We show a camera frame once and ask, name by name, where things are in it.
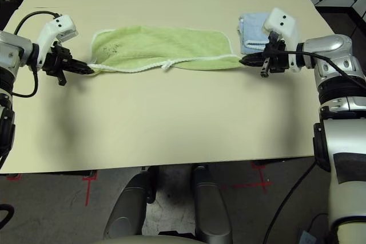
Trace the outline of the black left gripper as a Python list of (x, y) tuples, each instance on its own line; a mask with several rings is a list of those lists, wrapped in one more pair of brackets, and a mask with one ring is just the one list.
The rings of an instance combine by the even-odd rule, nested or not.
[[(71, 60), (70, 50), (60, 45), (54, 45), (51, 52), (46, 54), (42, 70), (49, 76), (56, 77), (60, 86), (66, 85), (66, 78), (63, 69)], [(70, 61), (71, 69), (69, 71), (75, 74), (93, 74), (87, 63), (72, 59)]]

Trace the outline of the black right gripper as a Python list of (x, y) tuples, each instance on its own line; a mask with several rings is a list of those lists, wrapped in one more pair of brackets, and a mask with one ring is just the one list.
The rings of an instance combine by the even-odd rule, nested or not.
[(240, 59), (240, 63), (245, 66), (262, 66), (261, 77), (289, 69), (288, 54), (281, 53), (285, 51), (285, 41), (276, 32), (270, 32), (268, 39), (262, 53), (247, 54)]

